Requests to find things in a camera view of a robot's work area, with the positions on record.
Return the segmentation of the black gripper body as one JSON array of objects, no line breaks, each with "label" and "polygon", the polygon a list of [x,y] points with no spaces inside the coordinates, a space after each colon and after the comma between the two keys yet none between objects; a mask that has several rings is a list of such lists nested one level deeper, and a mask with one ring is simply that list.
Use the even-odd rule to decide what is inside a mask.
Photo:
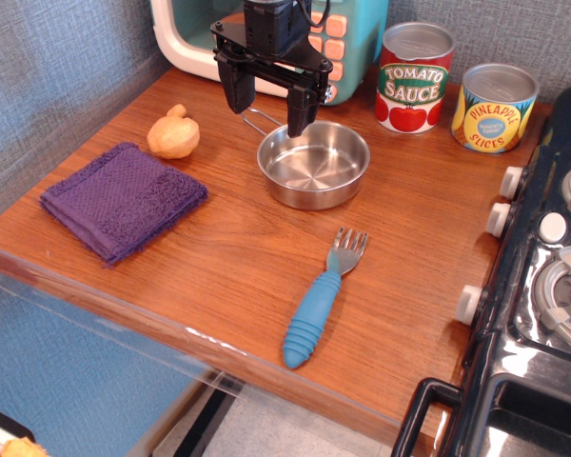
[{"label": "black gripper body", "polygon": [[330,5],[319,20],[312,18],[310,1],[245,1],[241,19],[220,19],[210,29],[220,51],[246,60],[256,78],[282,88],[320,84],[327,89],[333,65],[312,47],[312,28],[323,25]]}]

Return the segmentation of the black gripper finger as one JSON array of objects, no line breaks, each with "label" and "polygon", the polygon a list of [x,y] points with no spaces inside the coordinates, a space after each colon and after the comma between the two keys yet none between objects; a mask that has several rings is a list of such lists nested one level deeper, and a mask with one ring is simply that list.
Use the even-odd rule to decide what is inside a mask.
[{"label": "black gripper finger", "polygon": [[291,138],[299,137],[316,119],[323,102],[323,87],[320,84],[295,84],[288,89],[286,100],[287,134]]},{"label": "black gripper finger", "polygon": [[255,99],[255,76],[247,70],[246,60],[237,60],[220,51],[216,55],[218,73],[230,109],[242,113]]}]

